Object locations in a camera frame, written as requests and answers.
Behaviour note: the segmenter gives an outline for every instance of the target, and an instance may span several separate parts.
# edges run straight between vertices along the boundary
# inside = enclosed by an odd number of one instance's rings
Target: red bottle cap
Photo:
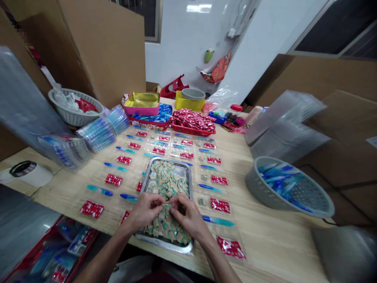
[[[231,109],[233,109],[234,111],[242,111],[243,107],[241,105],[238,105],[238,104],[232,104],[231,106]]]

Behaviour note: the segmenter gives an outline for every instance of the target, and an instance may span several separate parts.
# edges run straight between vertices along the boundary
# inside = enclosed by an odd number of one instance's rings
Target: red plastic tray
[[[131,121],[131,125],[135,125],[135,126],[147,125],[147,127],[148,127],[148,125],[153,125],[155,127],[155,129],[153,129],[153,130],[166,130],[168,128],[169,121],[170,121],[170,119],[169,119],[168,121],[166,121],[164,123],[151,122],[151,121],[135,119],[132,116],[128,116],[128,119]]]
[[[208,132],[208,131],[203,131],[203,130],[196,130],[193,128],[187,128],[183,126],[178,126],[175,124],[175,120],[173,121],[172,125],[176,132],[181,132],[184,134],[192,134],[195,136],[209,136],[216,133],[216,130],[214,130],[213,132]]]
[[[31,249],[30,252],[13,268],[13,270],[8,274],[7,277],[4,278],[2,283],[6,282],[15,272],[22,271],[25,269],[28,269],[30,266],[32,266],[35,261],[40,257],[42,253],[43,243],[46,240],[49,239],[63,239],[63,237],[60,235],[56,224],[60,221],[60,219],[63,218],[63,215],[61,215],[58,220],[54,223],[53,226],[47,232],[43,235],[43,237],[39,240],[39,242]],[[72,271],[70,272],[69,276],[66,279],[65,283],[70,283],[73,281],[76,273],[80,270],[80,267],[82,265],[82,262],[84,261],[86,254],[90,250],[90,247],[94,243],[96,237],[98,236],[98,231],[94,234],[92,240],[90,241],[89,245],[86,247],[84,253],[79,257],[79,259],[76,262],[76,265],[73,267]]]

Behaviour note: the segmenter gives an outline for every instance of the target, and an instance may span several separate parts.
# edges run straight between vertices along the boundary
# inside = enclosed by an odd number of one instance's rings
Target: forearm
[[[211,233],[198,241],[205,252],[217,283],[241,282]]]
[[[89,265],[80,273],[75,283],[107,282],[131,235],[132,232],[128,227],[120,227]]]

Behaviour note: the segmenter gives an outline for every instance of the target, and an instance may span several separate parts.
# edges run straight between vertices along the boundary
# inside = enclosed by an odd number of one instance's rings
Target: gray plastic basket
[[[191,100],[203,100],[205,99],[205,93],[201,90],[196,90],[194,88],[184,88],[182,90],[182,96],[186,99]]]
[[[297,180],[297,185],[293,189],[291,197],[313,209],[320,210],[321,213],[310,213],[298,208],[277,194],[267,185],[258,172],[258,167],[272,163],[281,164],[284,161],[273,157],[260,156],[254,160],[253,168],[246,175],[247,188],[261,203],[273,209],[299,211],[318,218],[328,218],[334,215],[334,204],[328,194],[304,172],[301,172],[304,177]]]

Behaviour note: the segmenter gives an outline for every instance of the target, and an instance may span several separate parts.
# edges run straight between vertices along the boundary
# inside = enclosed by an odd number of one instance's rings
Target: plastic bottle
[[[227,114],[225,114],[225,116],[227,117],[227,121],[233,123],[234,120],[239,116],[241,111],[242,111],[241,105],[232,104]]]
[[[250,113],[246,116],[245,121],[246,124],[251,125],[253,124],[256,119],[258,118],[259,114],[263,111],[263,107],[255,106]]]

